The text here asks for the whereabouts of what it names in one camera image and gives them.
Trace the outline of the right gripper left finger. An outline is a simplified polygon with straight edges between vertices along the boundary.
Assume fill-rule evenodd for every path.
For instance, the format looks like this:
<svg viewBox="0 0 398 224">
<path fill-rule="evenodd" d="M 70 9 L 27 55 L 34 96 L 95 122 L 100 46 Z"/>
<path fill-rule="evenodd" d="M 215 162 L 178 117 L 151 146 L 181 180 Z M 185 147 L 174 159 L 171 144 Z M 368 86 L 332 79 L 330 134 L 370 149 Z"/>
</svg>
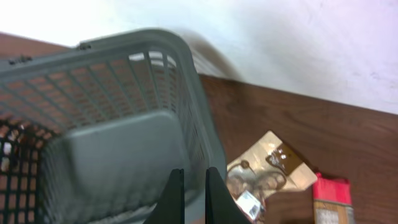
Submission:
<svg viewBox="0 0 398 224">
<path fill-rule="evenodd" d="M 184 224 L 185 192 L 184 170 L 174 169 L 160 196 L 155 209 L 144 224 Z"/>
</svg>

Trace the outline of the beige snack bag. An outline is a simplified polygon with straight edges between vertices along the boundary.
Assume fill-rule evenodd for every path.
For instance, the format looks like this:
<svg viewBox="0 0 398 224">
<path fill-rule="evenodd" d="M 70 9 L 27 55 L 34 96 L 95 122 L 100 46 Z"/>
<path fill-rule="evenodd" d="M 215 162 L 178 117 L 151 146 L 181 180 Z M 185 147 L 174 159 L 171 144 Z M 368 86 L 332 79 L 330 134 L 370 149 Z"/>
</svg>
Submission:
<svg viewBox="0 0 398 224">
<path fill-rule="evenodd" d="M 226 186 L 251 223 L 264 223 L 271 195 L 301 192 L 316 181 L 309 166 L 272 131 L 227 165 Z"/>
</svg>

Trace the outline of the grey plastic basket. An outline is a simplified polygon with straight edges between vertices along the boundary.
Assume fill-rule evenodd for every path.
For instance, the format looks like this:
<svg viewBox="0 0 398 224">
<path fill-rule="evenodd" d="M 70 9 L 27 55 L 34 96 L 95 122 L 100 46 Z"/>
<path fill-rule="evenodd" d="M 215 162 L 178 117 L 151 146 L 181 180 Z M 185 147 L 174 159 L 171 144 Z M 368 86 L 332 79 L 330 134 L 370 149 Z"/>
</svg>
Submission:
<svg viewBox="0 0 398 224">
<path fill-rule="evenodd" d="M 174 169 L 185 221 L 226 159 L 187 43 L 159 29 L 1 61 L 1 222 L 143 223 Z"/>
</svg>

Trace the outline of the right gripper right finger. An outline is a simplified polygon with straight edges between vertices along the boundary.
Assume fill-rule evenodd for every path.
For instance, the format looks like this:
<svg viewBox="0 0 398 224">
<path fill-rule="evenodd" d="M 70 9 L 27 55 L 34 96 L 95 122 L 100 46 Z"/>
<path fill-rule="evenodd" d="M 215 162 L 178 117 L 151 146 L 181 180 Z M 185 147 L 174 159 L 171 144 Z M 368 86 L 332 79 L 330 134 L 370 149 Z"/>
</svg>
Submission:
<svg viewBox="0 0 398 224">
<path fill-rule="evenodd" d="M 251 223 L 234 202 L 224 180 L 221 178 L 218 169 L 215 167 L 209 167 L 206 170 L 205 223 Z"/>
</svg>

